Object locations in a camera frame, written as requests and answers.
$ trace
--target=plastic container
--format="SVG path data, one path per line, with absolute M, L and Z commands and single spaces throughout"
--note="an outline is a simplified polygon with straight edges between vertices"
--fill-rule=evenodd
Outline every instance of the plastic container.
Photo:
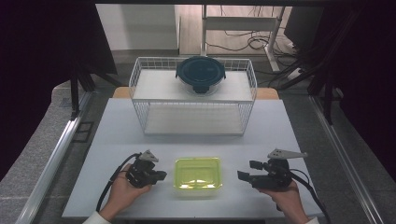
M 137 58 L 129 82 L 144 134 L 243 135 L 257 93 L 249 59 L 221 59 L 225 76 L 211 94 L 191 94 L 176 77 L 188 58 Z
M 175 163 L 177 196 L 215 196 L 222 186 L 219 158 L 182 158 Z
M 176 77 L 187 92 L 198 96 L 213 94 L 226 78 L 224 65 L 204 56 L 194 56 L 178 64 Z

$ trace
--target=yellow-green lid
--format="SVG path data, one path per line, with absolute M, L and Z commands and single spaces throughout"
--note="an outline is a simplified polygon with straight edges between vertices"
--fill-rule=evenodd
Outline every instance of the yellow-green lid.
M 218 189 L 221 185 L 219 158 L 181 158 L 176 161 L 176 189 Z

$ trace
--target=desk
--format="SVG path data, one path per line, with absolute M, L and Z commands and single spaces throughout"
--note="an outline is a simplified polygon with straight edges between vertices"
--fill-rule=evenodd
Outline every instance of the desk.
M 266 91 L 270 92 L 267 94 L 269 98 L 275 98 L 272 89 L 260 90 Z M 127 88 L 118 89 L 115 95 L 125 97 L 125 92 Z M 264 175 L 262 171 L 250 169 L 248 162 L 267 161 L 266 155 L 276 147 L 300 152 L 281 100 L 256 101 L 244 136 L 147 136 L 141 130 L 131 100 L 112 98 L 107 103 L 63 217 L 90 216 L 103 187 L 117 166 L 129 155 L 146 149 L 150 149 L 160 159 L 156 169 L 164 170 L 168 176 L 158 182 L 150 193 L 138 198 L 119 218 L 283 217 L 283 213 L 276 211 L 269 196 L 258 193 L 236 175 L 238 170 Z M 177 197 L 173 189 L 175 161 L 183 157 L 207 156 L 220 158 L 223 186 L 213 198 L 186 200 Z M 290 167 L 308 174 L 303 159 L 290 160 Z M 320 216 L 321 212 L 309 191 L 303 186 L 300 189 L 305 212 L 309 216 Z

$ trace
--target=gray floor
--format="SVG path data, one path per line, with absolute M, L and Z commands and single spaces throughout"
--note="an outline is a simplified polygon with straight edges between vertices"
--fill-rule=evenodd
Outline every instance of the gray floor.
M 133 62 L 138 56 L 172 56 L 168 51 L 117 51 L 114 58 L 117 63 L 119 76 L 125 85 L 133 69 Z M 249 57 L 253 67 L 262 72 L 271 72 L 265 56 Z M 265 87 L 264 82 L 274 77 L 257 72 L 258 82 Z M 100 122 L 106 102 L 113 94 L 115 87 L 92 76 L 96 83 L 96 90 L 89 101 L 89 110 L 80 125 L 80 133 L 75 134 L 75 141 L 69 146 L 64 160 L 52 181 L 47 196 L 41 204 L 34 223 L 81 223 L 82 220 L 61 218 L 62 211 L 77 180 L 79 170 L 85 155 L 90 148 L 90 142 Z M 317 193 L 332 218 L 332 223 L 370 223 L 361 201 L 349 183 L 348 177 L 318 119 L 306 87 L 309 79 L 285 91 L 279 96 L 284 101 L 290 117 L 292 128 L 302 152 L 308 152 L 305 160 Z M 65 124 L 70 119 L 70 89 L 69 83 L 64 83 L 53 91 L 52 103 L 48 113 L 43 118 L 31 141 L 0 183 L 0 223 L 15 223 L 21 210 L 32 192 L 44 166 L 55 148 Z M 389 177 L 373 152 L 356 133 L 338 102 L 332 104 L 332 118 L 334 129 L 337 131 L 346 152 L 353 162 L 357 173 L 373 197 L 384 223 L 396 223 L 396 185 Z M 136 221 L 136 223 L 154 223 L 153 221 Z M 231 223 L 249 223 L 235 221 Z M 283 219 L 266 220 L 266 223 L 285 223 Z

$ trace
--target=green plastic container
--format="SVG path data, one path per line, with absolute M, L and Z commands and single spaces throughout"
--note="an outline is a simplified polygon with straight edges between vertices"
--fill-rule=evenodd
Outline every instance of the green plastic container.
M 211 196 L 221 187 L 219 158 L 181 158 L 175 163 L 174 187 L 181 196 Z

